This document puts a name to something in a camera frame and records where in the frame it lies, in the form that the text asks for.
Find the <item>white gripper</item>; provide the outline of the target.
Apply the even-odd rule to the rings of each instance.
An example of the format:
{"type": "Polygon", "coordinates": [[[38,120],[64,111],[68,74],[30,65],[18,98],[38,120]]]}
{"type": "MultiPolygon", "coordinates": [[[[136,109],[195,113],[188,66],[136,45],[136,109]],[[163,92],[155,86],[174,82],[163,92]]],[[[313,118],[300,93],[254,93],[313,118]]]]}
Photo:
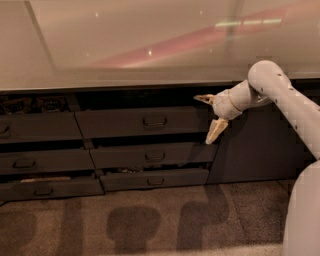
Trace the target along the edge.
{"type": "Polygon", "coordinates": [[[232,103],[228,90],[224,90],[215,96],[212,94],[196,95],[193,99],[208,105],[213,104],[214,113],[219,117],[217,120],[213,119],[210,124],[205,141],[207,145],[212,144],[227,128],[228,121],[242,114],[232,103]]]}

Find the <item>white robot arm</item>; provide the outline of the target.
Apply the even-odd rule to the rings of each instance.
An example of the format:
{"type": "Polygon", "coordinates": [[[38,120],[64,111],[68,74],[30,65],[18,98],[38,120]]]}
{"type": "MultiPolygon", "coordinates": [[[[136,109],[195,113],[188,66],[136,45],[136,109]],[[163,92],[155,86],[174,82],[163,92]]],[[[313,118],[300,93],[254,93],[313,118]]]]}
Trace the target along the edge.
{"type": "Polygon", "coordinates": [[[297,178],[286,217],[282,256],[320,256],[320,106],[297,91],[274,62],[255,63],[247,79],[216,95],[196,95],[218,117],[211,122],[206,142],[213,143],[228,122],[243,111],[275,103],[315,157],[297,178]]]}

